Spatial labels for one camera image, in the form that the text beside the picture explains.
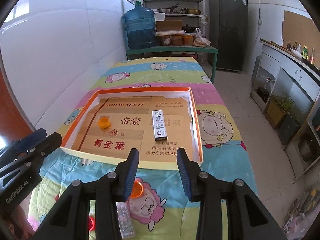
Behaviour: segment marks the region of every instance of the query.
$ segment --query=orange cap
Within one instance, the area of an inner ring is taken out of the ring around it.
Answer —
[[[143,193],[143,185],[140,181],[135,180],[133,183],[132,191],[131,191],[131,198],[138,198]]]
[[[108,128],[110,126],[109,118],[106,116],[100,117],[97,124],[101,129]]]

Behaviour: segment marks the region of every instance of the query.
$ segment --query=colorful bedsheet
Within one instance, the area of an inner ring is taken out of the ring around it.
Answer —
[[[119,62],[103,75],[81,100],[58,132],[64,135],[96,90],[124,87],[191,87],[200,124],[203,171],[217,179],[243,179],[257,193],[251,163],[240,133],[219,93],[201,66],[191,57],[156,57]],[[42,182],[32,193],[28,220],[37,229],[55,201],[75,179],[84,183],[113,171],[114,165],[84,161],[58,149],[41,168]],[[184,195],[178,171],[138,169],[146,201],[130,201],[134,239],[195,239],[199,203]],[[223,238],[228,238],[226,205],[222,202]],[[94,217],[94,201],[90,207]],[[94,231],[90,238],[95,239]]]

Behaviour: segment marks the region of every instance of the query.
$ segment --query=refrigerator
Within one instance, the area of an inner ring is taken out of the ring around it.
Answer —
[[[209,0],[211,46],[217,48],[217,68],[242,70],[248,35],[248,0]],[[213,63],[213,56],[208,55]]]

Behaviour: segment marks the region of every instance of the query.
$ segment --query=white cigarette box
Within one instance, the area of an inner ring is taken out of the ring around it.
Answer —
[[[165,130],[164,117],[162,110],[152,111],[153,131],[155,140],[167,140],[167,131]]]

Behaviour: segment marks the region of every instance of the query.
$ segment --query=pink sheep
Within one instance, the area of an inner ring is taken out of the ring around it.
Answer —
[[[136,178],[143,185],[143,194],[138,198],[130,198],[127,203],[130,208],[131,217],[137,219],[140,223],[148,224],[148,229],[151,232],[160,219],[164,216],[164,204],[167,201],[164,198],[160,201],[160,196],[147,182],[143,182],[141,178]]]
[[[121,72],[121,73],[116,73],[112,75],[108,75],[106,79],[106,83],[113,83],[122,79],[126,79],[130,77],[130,73],[127,72]]]

